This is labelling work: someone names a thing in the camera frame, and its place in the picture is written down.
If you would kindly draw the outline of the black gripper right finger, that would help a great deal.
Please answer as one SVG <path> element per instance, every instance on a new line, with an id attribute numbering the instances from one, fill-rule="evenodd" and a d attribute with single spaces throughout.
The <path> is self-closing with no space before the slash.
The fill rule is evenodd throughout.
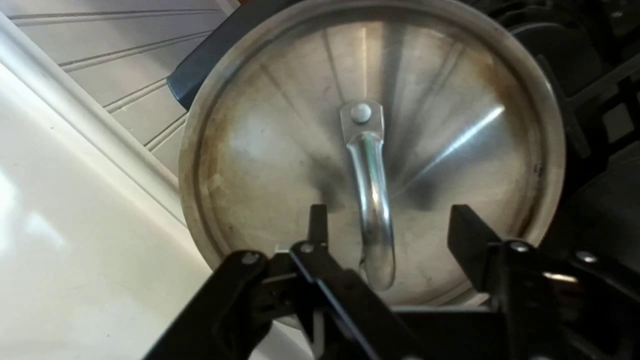
<path id="1" fill-rule="evenodd" d="M 640 360 L 640 282 L 608 256 L 556 260 L 500 239 L 471 206 L 450 211 L 448 251 L 505 318 L 510 360 Z"/>

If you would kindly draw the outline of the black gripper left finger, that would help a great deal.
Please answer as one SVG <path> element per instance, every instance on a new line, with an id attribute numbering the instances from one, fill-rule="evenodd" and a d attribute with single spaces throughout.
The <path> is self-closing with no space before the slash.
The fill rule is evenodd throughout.
<path id="1" fill-rule="evenodd" d="M 248 360 L 292 316 L 317 360 L 398 360 L 397 316 L 329 255 L 329 211 L 311 206 L 308 237 L 285 255 L 233 253 L 145 360 Z"/>

